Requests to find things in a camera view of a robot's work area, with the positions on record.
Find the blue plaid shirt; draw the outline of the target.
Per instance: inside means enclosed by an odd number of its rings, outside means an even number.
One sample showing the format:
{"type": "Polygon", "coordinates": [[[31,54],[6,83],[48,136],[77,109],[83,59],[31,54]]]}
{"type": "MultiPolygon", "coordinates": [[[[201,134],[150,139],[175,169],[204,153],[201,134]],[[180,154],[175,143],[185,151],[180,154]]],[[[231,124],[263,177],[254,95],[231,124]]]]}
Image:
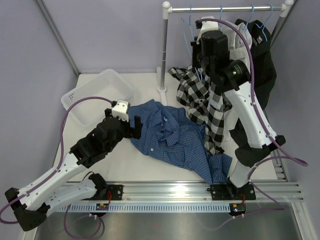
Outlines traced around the blue plaid shirt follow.
{"type": "Polygon", "coordinates": [[[205,126],[188,119],[183,107],[151,99],[130,107],[128,116],[132,127],[134,117],[140,117],[141,137],[130,141],[143,155],[193,171],[208,184],[226,182],[232,157],[206,150],[205,126]]]}

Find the blue hanger of checked shirt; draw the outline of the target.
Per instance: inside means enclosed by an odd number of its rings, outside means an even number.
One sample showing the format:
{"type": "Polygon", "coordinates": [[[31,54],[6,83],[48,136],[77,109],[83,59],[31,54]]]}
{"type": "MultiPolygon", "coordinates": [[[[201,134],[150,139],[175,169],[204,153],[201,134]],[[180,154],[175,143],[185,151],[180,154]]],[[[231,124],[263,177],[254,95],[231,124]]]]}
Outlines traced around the blue hanger of checked shirt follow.
{"type": "Polygon", "coordinates": [[[219,20],[222,20],[222,15],[223,15],[223,6],[220,5],[220,16],[219,16],[219,20]]]}

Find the black white checked shirt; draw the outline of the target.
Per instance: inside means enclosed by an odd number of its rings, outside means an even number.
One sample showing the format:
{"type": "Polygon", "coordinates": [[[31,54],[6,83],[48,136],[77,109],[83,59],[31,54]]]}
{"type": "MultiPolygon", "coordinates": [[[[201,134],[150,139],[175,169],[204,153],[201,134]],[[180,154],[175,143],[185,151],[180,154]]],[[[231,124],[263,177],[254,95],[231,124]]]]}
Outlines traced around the black white checked shirt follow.
{"type": "Polygon", "coordinates": [[[179,81],[176,100],[188,107],[189,119],[205,125],[205,148],[213,155],[222,154],[222,143],[231,139],[229,131],[235,128],[238,120],[232,104],[217,92],[201,68],[173,67],[168,73],[179,81]]]}

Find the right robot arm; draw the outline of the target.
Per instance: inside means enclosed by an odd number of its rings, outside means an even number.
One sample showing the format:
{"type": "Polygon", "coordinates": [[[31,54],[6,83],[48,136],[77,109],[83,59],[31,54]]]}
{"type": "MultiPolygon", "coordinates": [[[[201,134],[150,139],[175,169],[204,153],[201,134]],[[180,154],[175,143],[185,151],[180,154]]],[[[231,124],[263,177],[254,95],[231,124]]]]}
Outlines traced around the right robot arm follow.
{"type": "Polygon", "coordinates": [[[255,200],[251,175],[286,139],[270,127],[254,91],[252,71],[241,60],[232,60],[228,37],[220,30],[207,30],[191,42],[192,64],[201,67],[218,93],[235,109],[247,142],[235,150],[237,163],[226,183],[211,185],[213,200],[255,200]]]}

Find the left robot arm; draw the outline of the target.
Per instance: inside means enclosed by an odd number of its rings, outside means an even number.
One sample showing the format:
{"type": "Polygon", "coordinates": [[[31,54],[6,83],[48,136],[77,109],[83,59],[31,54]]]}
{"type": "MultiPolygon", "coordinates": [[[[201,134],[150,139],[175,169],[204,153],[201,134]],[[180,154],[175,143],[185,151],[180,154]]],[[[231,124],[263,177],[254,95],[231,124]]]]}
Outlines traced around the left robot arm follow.
{"type": "Polygon", "coordinates": [[[127,111],[106,109],[102,122],[78,140],[58,166],[23,188],[11,187],[5,192],[23,231],[37,228],[60,208],[80,200],[101,200],[107,195],[108,184],[98,173],[76,185],[64,189],[61,186],[103,160],[122,139],[139,139],[143,123],[138,115],[133,119],[131,125],[127,111]]]}

